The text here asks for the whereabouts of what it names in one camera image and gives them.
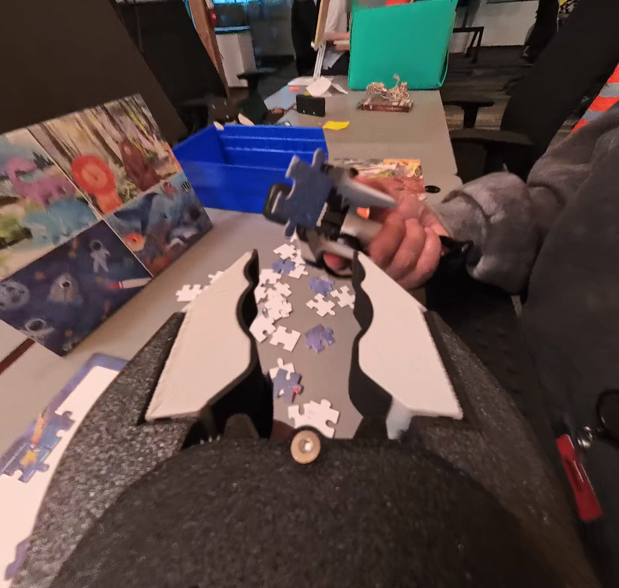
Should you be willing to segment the grey desk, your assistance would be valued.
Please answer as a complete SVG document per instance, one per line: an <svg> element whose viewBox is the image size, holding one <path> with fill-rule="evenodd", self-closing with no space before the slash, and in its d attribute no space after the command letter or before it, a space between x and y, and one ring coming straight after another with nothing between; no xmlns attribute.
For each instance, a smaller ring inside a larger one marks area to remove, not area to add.
<svg viewBox="0 0 619 588"><path fill-rule="evenodd" d="M40 416L51 398L95 353L129 360L182 306L175 292L184 284L205 284L209 275L226 270L242 254L256 249L262 268L271 268L274 249L289 243L284 228L258 214L216 210L213 229L196 245L150 282L119 312L69 355L61 358L39 344L1 374L1 452ZM157 381L146 382L146 398L137 401L137 420L145 422L145 409Z"/></svg>
<svg viewBox="0 0 619 588"><path fill-rule="evenodd" d="M296 96L303 87L284 86L266 98L267 107L285 110L285 120L299 127L322 127L329 121L348 122L342 130L326 130L324 136L331 162L343 159L419 159L424 173L454 175L457 167L440 93L414 91L409 112L364 111L359 104L364 91L352 91L346 81L336 81L345 93L330 89L323 118L299 114Z"/></svg>

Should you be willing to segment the dark blue puzzle piece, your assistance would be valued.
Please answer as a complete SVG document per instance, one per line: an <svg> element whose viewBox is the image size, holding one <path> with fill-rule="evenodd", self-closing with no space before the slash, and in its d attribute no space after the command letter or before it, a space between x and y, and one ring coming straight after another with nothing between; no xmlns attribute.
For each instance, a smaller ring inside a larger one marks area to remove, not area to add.
<svg viewBox="0 0 619 588"><path fill-rule="evenodd" d="M311 163L294 156L286 172L292 182L288 194L280 196L276 213L285 219L285 236L291 237L296 228L314 228L322 209L334 189L332 179L323 171L325 152L318 148Z"/></svg>

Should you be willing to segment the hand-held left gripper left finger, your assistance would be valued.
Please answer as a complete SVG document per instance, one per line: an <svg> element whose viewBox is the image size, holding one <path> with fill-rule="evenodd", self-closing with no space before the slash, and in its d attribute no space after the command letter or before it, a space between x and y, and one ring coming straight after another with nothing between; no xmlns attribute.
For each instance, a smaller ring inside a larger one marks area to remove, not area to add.
<svg viewBox="0 0 619 588"><path fill-rule="evenodd" d="M237 414L269 438L273 385L250 327L258 308L259 255L242 254L190 304L145 409L145 422L200 424L215 437Z"/></svg>

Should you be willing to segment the orange comet puzzle piece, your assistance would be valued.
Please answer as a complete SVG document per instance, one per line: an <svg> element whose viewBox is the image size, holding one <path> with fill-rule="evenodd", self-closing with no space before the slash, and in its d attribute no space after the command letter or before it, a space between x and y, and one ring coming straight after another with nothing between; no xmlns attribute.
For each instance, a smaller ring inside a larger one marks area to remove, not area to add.
<svg viewBox="0 0 619 588"><path fill-rule="evenodd" d="M74 424L70 411L43 413L1 456L1 475L18 473L18 480L27 483L36 473L47 471L47 459L61 441L59 433L69 431Z"/></svg>

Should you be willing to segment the wooden easel stand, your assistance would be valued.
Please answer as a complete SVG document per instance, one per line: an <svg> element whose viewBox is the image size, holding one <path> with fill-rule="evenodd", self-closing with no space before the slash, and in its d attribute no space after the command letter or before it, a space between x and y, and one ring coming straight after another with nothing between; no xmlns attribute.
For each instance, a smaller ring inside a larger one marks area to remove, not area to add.
<svg viewBox="0 0 619 588"><path fill-rule="evenodd" d="M325 25L326 18L328 14L330 0L318 0L318 18L316 21L316 32L314 35L314 41L311 43L312 48L316 51L316 60L314 64L314 70L312 75L312 84L318 82L319 78L323 76L322 74L322 63L324 59L324 55L326 52L327 46L335 46L337 50L342 50L341 47L336 46L336 42L346 42L347 40L341 41L327 41L325 35Z"/></svg>

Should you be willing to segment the blue space puzzle tray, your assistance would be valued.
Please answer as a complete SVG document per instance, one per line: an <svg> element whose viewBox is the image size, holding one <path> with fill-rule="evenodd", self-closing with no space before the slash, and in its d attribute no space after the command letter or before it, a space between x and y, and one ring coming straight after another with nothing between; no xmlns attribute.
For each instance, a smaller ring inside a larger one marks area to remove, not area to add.
<svg viewBox="0 0 619 588"><path fill-rule="evenodd" d="M87 360L41 413L70 411L75 421L69 431L59 433L61 441L47 459L49 469L36 473L27 483L18 480L18 473L1 475L1 587L11 587L25 563L43 499L71 439L96 400L127 363L102 353Z"/></svg>

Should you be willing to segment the person's right hand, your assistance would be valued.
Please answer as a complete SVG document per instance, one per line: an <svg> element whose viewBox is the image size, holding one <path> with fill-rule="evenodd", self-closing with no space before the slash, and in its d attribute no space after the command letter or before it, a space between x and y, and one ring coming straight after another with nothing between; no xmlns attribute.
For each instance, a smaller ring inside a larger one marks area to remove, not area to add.
<svg viewBox="0 0 619 588"><path fill-rule="evenodd" d="M365 254L405 290L416 290L435 273L447 231L430 207L407 192L392 193L397 207L375 210L381 229Z"/></svg>

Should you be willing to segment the black office chair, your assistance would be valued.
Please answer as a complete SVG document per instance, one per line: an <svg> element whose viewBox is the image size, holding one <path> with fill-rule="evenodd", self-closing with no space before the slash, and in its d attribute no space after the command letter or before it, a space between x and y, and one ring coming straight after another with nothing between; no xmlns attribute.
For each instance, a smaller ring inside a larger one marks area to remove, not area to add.
<svg viewBox="0 0 619 588"><path fill-rule="evenodd" d="M463 126L450 131L463 184L507 170L526 181L569 115L618 64L618 0L580 0L529 71L516 83L499 129L476 127L482 93L451 93L444 105L461 108Z"/></svg>

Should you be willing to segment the illustrated puzzle box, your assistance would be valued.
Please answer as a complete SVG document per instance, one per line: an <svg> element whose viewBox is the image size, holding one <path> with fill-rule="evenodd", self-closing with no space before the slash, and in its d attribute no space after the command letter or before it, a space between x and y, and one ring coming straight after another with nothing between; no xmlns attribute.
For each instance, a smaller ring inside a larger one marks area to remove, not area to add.
<svg viewBox="0 0 619 588"><path fill-rule="evenodd" d="M1 135L1 320L58 356L211 229L141 95Z"/></svg>

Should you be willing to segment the red tag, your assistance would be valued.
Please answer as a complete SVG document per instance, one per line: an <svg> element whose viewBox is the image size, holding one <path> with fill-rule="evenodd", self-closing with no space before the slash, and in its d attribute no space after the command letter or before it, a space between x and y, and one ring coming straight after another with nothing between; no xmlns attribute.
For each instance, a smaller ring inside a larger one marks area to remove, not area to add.
<svg viewBox="0 0 619 588"><path fill-rule="evenodd" d="M584 523L601 519L604 513L571 437L562 434L555 442L573 492L578 518Z"/></svg>

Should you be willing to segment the person's right forearm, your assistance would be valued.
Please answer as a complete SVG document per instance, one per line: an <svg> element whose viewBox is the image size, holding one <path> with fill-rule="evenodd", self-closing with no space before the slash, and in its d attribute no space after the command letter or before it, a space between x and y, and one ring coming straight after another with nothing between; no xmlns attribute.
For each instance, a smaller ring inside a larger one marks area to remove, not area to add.
<svg viewBox="0 0 619 588"><path fill-rule="evenodd" d="M452 191L435 213L448 235L469 243L465 267L475 280L520 292L565 202L545 185L491 174Z"/></svg>

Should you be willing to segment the pile of puzzle pieces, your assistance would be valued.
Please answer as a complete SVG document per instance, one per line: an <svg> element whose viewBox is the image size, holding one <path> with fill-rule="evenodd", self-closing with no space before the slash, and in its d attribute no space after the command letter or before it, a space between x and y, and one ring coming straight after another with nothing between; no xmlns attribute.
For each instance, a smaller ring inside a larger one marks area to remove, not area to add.
<svg viewBox="0 0 619 588"><path fill-rule="evenodd" d="M273 385L274 421L293 430L310 429L323 438L352 439L362 420L349 397L353 339L360 330L354 318L350 281L336 291L347 312L336 313L326 295L333 279L309 274L295 264L297 248L282 244L285 254L271 268L260 267L254 290L258 314L250 330L258 343L263 373Z"/></svg>

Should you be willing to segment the blue plastic bin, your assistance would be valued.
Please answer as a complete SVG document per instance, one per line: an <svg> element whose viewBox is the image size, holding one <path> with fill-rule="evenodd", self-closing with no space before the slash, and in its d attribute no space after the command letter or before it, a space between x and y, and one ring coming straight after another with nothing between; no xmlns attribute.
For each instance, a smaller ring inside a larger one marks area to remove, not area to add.
<svg viewBox="0 0 619 588"><path fill-rule="evenodd" d="M203 206L261 213L272 185L292 185L292 158L310 163L318 148L328 154L320 127L229 124L203 128L173 152Z"/></svg>

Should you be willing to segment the colourful jungle puzzle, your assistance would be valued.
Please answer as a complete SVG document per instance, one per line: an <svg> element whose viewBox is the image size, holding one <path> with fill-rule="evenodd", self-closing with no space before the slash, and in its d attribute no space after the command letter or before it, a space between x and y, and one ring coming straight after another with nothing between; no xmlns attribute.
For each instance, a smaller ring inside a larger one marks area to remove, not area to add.
<svg viewBox="0 0 619 588"><path fill-rule="evenodd" d="M420 159L364 159L352 161L350 166L359 175L370 179L396 181L398 190L407 190L419 200L426 200L427 192Z"/></svg>

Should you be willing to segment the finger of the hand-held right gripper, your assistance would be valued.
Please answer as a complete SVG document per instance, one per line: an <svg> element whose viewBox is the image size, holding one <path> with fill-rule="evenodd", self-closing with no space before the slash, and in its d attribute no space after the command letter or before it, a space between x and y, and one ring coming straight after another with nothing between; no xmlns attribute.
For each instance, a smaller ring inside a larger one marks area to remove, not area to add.
<svg viewBox="0 0 619 588"><path fill-rule="evenodd" d="M345 166L329 165L329 177L336 193L357 208L396 209L398 202L389 194L364 184L356 172Z"/></svg>

